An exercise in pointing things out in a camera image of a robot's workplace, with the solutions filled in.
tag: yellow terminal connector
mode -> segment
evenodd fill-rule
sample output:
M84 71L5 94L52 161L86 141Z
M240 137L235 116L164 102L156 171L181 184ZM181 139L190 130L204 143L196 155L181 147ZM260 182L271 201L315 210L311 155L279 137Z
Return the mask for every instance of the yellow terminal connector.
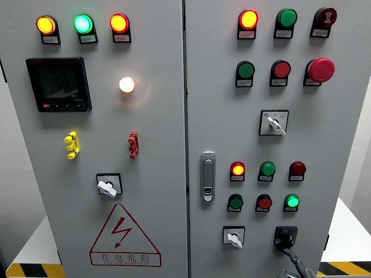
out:
M67 157L69 160L74 159L80 153L79 141L77 139L77 133L71 131L68 136L64 139L67 144L66 149L70 152Z

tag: electrical hazard sign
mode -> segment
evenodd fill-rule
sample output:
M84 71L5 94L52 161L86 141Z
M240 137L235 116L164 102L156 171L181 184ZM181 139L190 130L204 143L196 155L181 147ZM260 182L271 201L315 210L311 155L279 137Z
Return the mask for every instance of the electrical hazard sign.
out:
M90 249L92 265L161 267L161 253L121 204L116 204Z

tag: green indicator light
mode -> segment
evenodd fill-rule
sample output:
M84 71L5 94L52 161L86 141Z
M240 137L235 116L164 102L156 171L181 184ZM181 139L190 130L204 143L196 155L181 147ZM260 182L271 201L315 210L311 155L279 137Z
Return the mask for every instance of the green indicator light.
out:
M300 203L299 197L296 194L287 195L287 197L285 198L285 203L289 207L297 207Z
M276 172L276 167L273 162L264 162L260 166L260 171L263 175L273 175Z
M242 207L243 205L243 201L240 200L240 199L233 199L231 201L231 207L234 208L234 209L238 209L240 207Z
M238 68L238 74L240 74L243 78L249 78L254 74L254 66L250 63L244 63L239 66Z
M282 11L278 18L284 27L291 27L297 20L297 14L294 10L287 9Z
M88 15L79 14L75 16L74 26L80 34L87 34L93 29L93 21Z

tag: white light bulb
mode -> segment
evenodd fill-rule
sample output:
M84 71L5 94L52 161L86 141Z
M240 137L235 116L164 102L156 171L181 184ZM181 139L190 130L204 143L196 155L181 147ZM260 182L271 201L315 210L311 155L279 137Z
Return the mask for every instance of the white light bulb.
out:
M120 80L119 87L124 93L132 92L134 90L134 80L133 80L133 78L128 77L128 76L122 78Z

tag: white switch handle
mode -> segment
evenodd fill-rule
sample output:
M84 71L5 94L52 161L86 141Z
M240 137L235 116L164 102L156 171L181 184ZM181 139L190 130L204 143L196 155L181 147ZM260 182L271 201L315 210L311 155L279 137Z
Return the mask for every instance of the white switch handle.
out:
M267 120L274 130L278 131L283 136L286 135L286 132L282 129L282 126L280 126L276 120L273 120L271 117L267 117Z
M110 184L109 182L105 183L105 182L100 181L98 183L98 188L102 189L104 194L108 195L111 198L114 198L116 196L117 191L114 190L112 187L113 185Z
M238 248L238 249L242 249L242 243L238 240L238 237L236 235L231 235L230 233L228 234L228 240L230 241L230 243Z

